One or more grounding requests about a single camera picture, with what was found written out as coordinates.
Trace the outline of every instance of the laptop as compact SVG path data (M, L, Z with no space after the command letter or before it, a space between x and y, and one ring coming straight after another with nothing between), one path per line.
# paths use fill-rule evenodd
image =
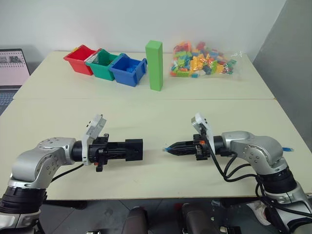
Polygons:
M22 49L0 49L0 115L29 76Z

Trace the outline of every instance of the table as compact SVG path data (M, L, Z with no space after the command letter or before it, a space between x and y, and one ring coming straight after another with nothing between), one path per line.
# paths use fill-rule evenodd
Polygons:
M97 113L107 119L103 133L110 141L143 138L143 161L110 160L102 173L84 166L47 189L49 199L90 200L158 197L254 196L255 180L223 181L211 159L173 156L162 148L192 140L191 118L201 112L214 134L244 130L271 136L295 152L284 156L303 190L312 191L312 157L308 147L276 100L14 100L0 116L0 194L6 189L12 163L22 152L49 137L81 139L86 123ZM224 167L228 158L218 158ZM237 159L234 166L244 163ZM58 173L79 165L63 166ZM244 168L237 175L253 172Z
M145 75L137 87L119 84L74 72L63 60L68 52L51 52L31 77L15 94L14 99L23 98L152 98L152 99L273 99L261 76L247 55L242 57L240 76L226 78L181 78L170 77L172 54L163 55L164 86L161 92L149 87ZM127 53L134 59L143 59L145 53Z

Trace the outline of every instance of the yellow toy block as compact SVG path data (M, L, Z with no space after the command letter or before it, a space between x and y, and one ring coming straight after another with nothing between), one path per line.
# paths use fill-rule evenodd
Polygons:
M192 49L192 53L199 53L198 49Z
M217 72L217 73L222 73L223 68L224 68L223 65L218 65L218 66L216 67L216 72Z
M194 71L194 60L190 61L190 68L191 71Z
M193 61L194 61L194 70L203 69L204 58L194 56Z

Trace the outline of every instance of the laptop screen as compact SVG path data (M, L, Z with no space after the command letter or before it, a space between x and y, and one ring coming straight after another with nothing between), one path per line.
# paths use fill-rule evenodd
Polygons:
M0 50L0 89L21 86L28 78L29 71L22 50Z

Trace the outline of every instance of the black cable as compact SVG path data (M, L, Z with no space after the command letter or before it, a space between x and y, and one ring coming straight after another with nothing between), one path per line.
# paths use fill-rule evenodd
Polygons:
M209 147L209 150L211 152L211 157L214 161L214 164L216 165L218 171L220 172L220 174L222 175L223 179L226 181L226 182L235 182L235 181L238 181L238 180L241 180L241 179L244 179L244 178L248 178L248 177L254 177L257 181L257 185L256 185L256 188L255 188L255 193L256 193L256 196L266 205L266 206L269 206L269 207L274 207L276 209L279 209L279 210L282 210L282 211L285 211L285 212L288 212L288 213L292 213L292 214L296 214L296 215L302 215L302 216L307 216L307 217L311 217L312 218L312 214L310 213L306 213L306 212L301 212L301 211L295 211L295 210L291 210L291 209L288 209L288 208L285 208L279 204L276 204L274 202L271 201L270 198L268 198L265 193L264 193L264 189L263 189L263 185L261 184L261 182L258 180L258 177L257 175L254 175L254 174L246 174L246 175L242 175L242 176L239 176L237 178L234 178L234 179L229 179L235 172L237 172L239 169L243 168L243 167L247 167L247 166L250 166L250 164L242 164L238 167L236 167L233 171L231 171L228 175L227 174L227 171L229 169L229 167L231 166L231 164L234 162L234 160L237 158L237 154L234 152L234 156L231 158L231 160L227 163L226 167L225 167L225 170L222 171L221 167L220 167L220 164L218 163L216 157L215 157L215 154L214 152L212 151L212 148L211 148L211 145L207 139L206 136L205 137L205 141L206 141L206 144L208 145ZM259 195L258 193L258 190L261 190L261 194L262 194L262 197Z
M220 172L220 174L222 175L223 179L224 179L226 182L235 182L235 181L238 181L238 180L241 180L241 179L244 179L244 178L248 178L248 177L255 177L255 178L257 177L257 175L255 175L255 174L246 174L246 175L242 175L242 176L239 176L239 177L237 177L237 178L234 178L234 179L230 179L230 177L231 177L235 172L237 172L239 169L241 169L241 168L243 168L243 167L246 167L246 166L249 166L249 165L247 165L247 164L240 165L240 166L238 166L237 168L235 168L232 172L230 172L230 174L227 176L227 175L226 175L226 172L228 171L228 169L229 169L230 165L233 163L233 161L237 158L237 153L233 152L233 154L234 154L233 158L231 158L231 160L228 162L228 164L227 164L226 167L225 167L225 170L222 171L222 169L221 169L221 167L220 167L220 164L218 163L218 160L216 159L215 154L214 154L214 152L212 151L211 145L210 145L210 143L209 143L207 137L204 136L204 139L205 139L206 144L207 144L208 147L209 147L209 150L210 150L210 152L211 152L211 157L212 157L212 159L213 159L213 161L214 161L214 164L216 165L218 171Z
M232 158L230 159L230 161L228 162L228 164L226 164L225 169L224 169L224 175L226 175L228 173L228 169L230 168L231 164L234 162L234 160L237 158L237 153L236 152L231 152L232 153Z
M261 190L262 196L260 196L259 193L258 193L259 188ZM262 201L266 206L274 207L276 209L279 209L279 210L282 210L282 211L285 211L285 212L288 212L288 213L292 213L292 214L295 214L295 215L302 215L302 216L307 216L307 217L311 217L312 218L312 214L310 214L310 213L291 210L291 209L288 209L288 208L285 208L285 207L279 205L278 203L272 202L272 200L265 195L264 189L263 189L263 185L259 181L258 181L258 183L256 185L255 193L256 193L256 196L260 199L260 201Z
M59 174L58 176L56 176L56 177L54 177L54 178L52 179L51 183L52 183L54 180L56 180L56 179L58 179L58 178L60 178L60 177L62 177L62 176L64 176L64 175L66 175L66 174L68 174L68 173L71 173L71 172L73 172L73 171L75 171L75 170L77 170L77 169L79 169L79 168L82 167L82 166L83 166L83 164L81 164L81 165L79 165L79 166L77 166L77 167L75 167L75 168L73 168L73 169L70 169L70 170L68 170L68 171L66 171L66 172L64 172L64 173L62 173L62 174Z
M38 219L38 222L37 222L37 227L38 227L38 230L39 230L40 234L45 234L39 219Z
M231 176L233 176L233 174L234 174L235 172L237 172L239 169L241 169L241 168L243 168L243 167L249 167L249 166L251 166L251 165L250 165L249 163L246 163L246 164L242 164L242 165L236 167L233 171L231 171L231 172L227 175L227 178L230 178Z

